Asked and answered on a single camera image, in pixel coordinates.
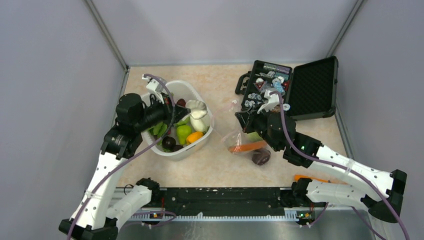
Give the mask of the green cabbage toy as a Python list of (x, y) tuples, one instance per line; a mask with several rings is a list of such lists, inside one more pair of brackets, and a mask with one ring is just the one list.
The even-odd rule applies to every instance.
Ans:
[(250, 142), (260, 142), (263, 140), (257, 132), (247, 133), (246, 139)]

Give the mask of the orange carrot toy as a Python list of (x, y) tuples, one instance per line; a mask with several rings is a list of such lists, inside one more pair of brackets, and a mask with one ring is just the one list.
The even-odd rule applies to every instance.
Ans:
[(245, 152), (251, 152), (251, 151), (254, 151), (254, 150), (264, 148), (267, 145), (268, 144), (264, 140), (262, 140), (262, 141), (247, 143), (247, 144), (239, 144), (239, 145), (230, 146), (228, 148), (228, 151), (232, 154), (234, 154), (234, 153), (245, 153)]

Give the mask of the white plastic basket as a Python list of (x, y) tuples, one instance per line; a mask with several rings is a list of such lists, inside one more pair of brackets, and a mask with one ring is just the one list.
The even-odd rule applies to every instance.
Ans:
[[(173, 93), (173, 97), (175, 100), (184, 99), (186, 101), (189, 101), (189, 100), (198, 100), (202, 102), (204, 101), (204, 99), (200, 96), (198, 91), (187, 81), (172, 80), (172, 81), (169, 81), (166, 84), (166, 86), (171, 91), (171, 93)], [(190, 155), (192, 155), (193, 153), (199, 151), (202, 147), (204, 147), (207, 144), (209, 140), (209, 136), (212, 133), (211, 118), (213, 114), (211, 113), (208, 107), (206, 109), (207, 109), (207, 115), (202, 119), (202, 121), (206, 124), (208, 129), (205, 132), (204, 136), (202, 136), (200, 139), (175, 152), (165, 152), (163, 151), (162, 147), (159, 145), (153, 146), (151, 150), (155, 154), (162, 156), (170, 161), (183, 160), (189, 157)]]

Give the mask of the dark purple round fruit toy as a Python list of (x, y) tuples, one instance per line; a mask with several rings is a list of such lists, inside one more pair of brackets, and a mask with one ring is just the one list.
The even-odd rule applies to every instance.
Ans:
[(271, 157), (271, 152), (266, 148), (256, 149), (252, 152), (251, 161), (258, 166), (266, 164)]

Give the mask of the clear zip top bag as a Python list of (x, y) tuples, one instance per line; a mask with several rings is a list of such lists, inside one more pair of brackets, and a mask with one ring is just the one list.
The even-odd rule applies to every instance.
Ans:
[[(221, 107), (215, 111), (211, 118), (210, 124), (213, 131), (219, 136), (220, 145), (223, 146), (228, 152), (228, 148), (231, 146), (254, 143), (247, 140), (247, 133), (243, 132), (240, 123), (235, 117), (235, 113), (239, 110), (240, 104), (235, 99), (229, 102), (226, 106)], [(251, 158), (253, 151), (229, 153), (232, 155), (244, 157), (252, 161)]]

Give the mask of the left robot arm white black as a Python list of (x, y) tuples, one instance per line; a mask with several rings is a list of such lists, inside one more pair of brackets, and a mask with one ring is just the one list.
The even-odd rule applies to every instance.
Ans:
[(172, 98), (150, 95), (150, 104), (137, 93), (123, 95), (115, 109), (114, 126), (104, 136), (98, 162), (80, 205), (70, 218), (63, 219), (59, 231), (68, 240), (115, 240), (125, 223), (143, 206), (160, 202), (158, 185), (150, 179), (136, 184), (133, 190), (110, 206), (125, 167), (138, 157), (136, 150), (143, 141), (142, 132), (160, 123), (171, 126), (185, 119), (190, 109), (173, 105)]

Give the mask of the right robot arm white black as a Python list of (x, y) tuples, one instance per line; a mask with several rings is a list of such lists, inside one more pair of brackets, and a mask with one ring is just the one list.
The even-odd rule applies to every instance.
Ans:
[(324, 172), (343, 184), (302, 178), (293, 184), (293, 200), (299, 206), (309, 203), (335, 203), (366, 209), (373, 217), (399, 223), (407, 174), (396, 169), (377, 170), (348, 158), (321, 141), (296, 131), (296, 123), (282, 112), (235, 113), (243, 132), (257, 133), (275, 152), (283, 151), (288, 163)]

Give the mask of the orange object behind right arm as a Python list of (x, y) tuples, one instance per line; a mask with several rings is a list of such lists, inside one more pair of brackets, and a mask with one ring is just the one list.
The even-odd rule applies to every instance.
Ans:
[(298, 182), (300, 179), (311, 179), (311, 180), (315, 180), (315, 181), (319, 181), (319, 182), (324, 182), (324, 183), (329, 183), (329, 180), (326, 179), (321, 179), (321, 178), (317, 178), (317, 177), (312, 177), (312, 176), (307, 176), (307, 175), (301, 175), (301, 174), (295, 174), (294, 175), (294, 181)]

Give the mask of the green pear toy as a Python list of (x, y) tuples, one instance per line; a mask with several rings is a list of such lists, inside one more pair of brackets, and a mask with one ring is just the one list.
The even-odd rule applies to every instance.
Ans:
[(187, 143), (186, 139), (192, 134), (192, 128), (189, 125), (180, 125), (176, 128), (176, 136), (180, 145)]

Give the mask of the white radish toy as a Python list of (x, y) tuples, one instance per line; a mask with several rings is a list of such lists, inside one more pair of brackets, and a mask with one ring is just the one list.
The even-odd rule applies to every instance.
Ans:
[(202, 118), (195, 119), (191, 116), (190, 117), (190, 124), (196, 132), (205, 133), (205, 132), (208, 131), (208, 129), (210, 127), (210, 117), (209, 117), (209, 115), (205, 115)]

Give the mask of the small orange fruit toy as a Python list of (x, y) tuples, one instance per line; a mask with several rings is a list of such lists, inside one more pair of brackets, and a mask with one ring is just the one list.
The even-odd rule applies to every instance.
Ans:
[(193, 133), (191, 133), (190, 135), (187, 136), (186, 144), (187, 145), (193, 144), (197, 140), (201, 139), (203, 136), (204, 136), (204, 133), (201, 132), (201, 131), (193, 132)]

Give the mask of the black poker chip case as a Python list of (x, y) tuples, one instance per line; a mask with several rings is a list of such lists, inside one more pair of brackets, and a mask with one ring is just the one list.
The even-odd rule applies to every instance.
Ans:
[(243, 110), (264, 103), (265, 90), (273, 89), (281, 92), (290, 106), (286, 114), (294, 120), (329, 118), (336, 113), (338, 68), (336, 56), (296, 67), (256, 60), (234, 92), (243, 96)]

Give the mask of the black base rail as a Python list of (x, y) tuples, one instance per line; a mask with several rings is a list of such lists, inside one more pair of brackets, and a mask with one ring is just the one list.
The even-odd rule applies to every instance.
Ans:
[(137, 186), (152, 191), (143, 210), (172, 212), (178, 217), (265, 217), (283, 216), (288, 208), (324, 207), (296, 197), (287, 187), (167, 187), (142, 178)]

